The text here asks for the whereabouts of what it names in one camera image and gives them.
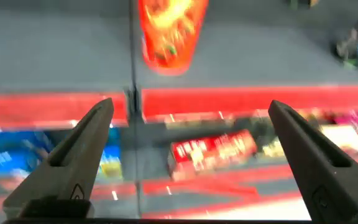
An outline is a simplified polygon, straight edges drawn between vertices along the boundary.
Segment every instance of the red snack box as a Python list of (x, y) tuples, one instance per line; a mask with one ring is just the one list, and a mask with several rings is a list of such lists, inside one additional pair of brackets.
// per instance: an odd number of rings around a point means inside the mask
[(174, 180), (244, 162), (257, 147), (248, 130), (172, 144), (168, 166)]

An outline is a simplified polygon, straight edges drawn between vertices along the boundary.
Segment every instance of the red shelf edge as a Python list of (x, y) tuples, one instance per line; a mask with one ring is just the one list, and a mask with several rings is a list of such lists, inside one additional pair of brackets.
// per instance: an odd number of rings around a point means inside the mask
[(244, 116), (267, 110), (272, 100), (295, 109), (358, 109), (358, 85), (263, 86), (142, 90), (143, 117), (159, 122), (189, 114), (203, 118)]
[(123, 92), (0, 95), (0, 129), (72, 128), (97, 102), (111, 97), (112, 124), (127, 125)]

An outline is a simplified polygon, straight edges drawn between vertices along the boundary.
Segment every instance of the store shelf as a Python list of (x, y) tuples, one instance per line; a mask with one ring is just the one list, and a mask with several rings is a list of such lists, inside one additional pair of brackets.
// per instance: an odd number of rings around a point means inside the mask
[(294, 11), (285, 1), (210, 0), (193, 63), (179, 77), (151, 71), (135, 22), (135, 67), (143, 88), (358, 84), (329, 42), (358, 20), (358, 1), (321, 1)]
[(272, 100), (284, 102), (295, 109), (349, 111), (358, 109), (358, 86), (172, 88), (142, 91), (143, 117), (147, 122), (255, 114), (267, 116)]
[[(59, 143), (69, 129), (47, 131), (54, 144)], [(120, 147), (122, 163), (122, 180), (108, 180), (98, 177), (94, 183), (91, 201), (94, 216), (98, 218), (139, 218), (136, 187), (136, 151), (135, 131), (132, 127), (120, 128)], [(21, 182), (21, 178), (0, 177), (0, 223), (6, 219), (2, 211), (2, 202)]]
[(129, 2), (0, 0), (0, 93), (131, 86)]
[[(215, 130), (215, 134), (225, 131), (230, 129)], [(142, 218), (255, 219), (257, 215), (247, 217), (240, 214), (244, 212), (242, 210), (259, 206), (259, 218), (262, 218), (260, 213), (264, 208), (269, 211), (269, 206), (275, 203), (301, 200), (284, 158), (251, 158), (246, 164), (213, 175), (174, 182), (167, 167), (170, 143), (190, 136), (197, 138), (213, 134), (213, 130), (167, 130), (164, 124), (155, 123), (139, 125), (137, 133)], [(264, 213), (263, 219), (308, 220), (310, 217), (304, 203), (300, 201), (297, 204), (299, 210), (296, 215), (293, 208), (287, 206), (278, 208), (279, 212)], [(237, 213), (228, 215), (229, 211)]]

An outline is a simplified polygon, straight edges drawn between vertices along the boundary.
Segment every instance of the orange bag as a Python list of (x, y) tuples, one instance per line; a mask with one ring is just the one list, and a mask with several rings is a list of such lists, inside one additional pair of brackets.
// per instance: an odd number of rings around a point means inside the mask
[(188, 70), (208, 0), (139, 0), (146, 64), (164, 75)]

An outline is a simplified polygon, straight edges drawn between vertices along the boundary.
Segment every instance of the red package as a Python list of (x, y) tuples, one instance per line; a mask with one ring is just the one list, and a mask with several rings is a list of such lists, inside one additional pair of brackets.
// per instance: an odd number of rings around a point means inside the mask
[(146, 64), (181, 75), (190, 66), (208, 0), (139, 0)]
[(246, 161), (257, 150), (248, 130), (172, 144), (168, 166), (174, 180)]

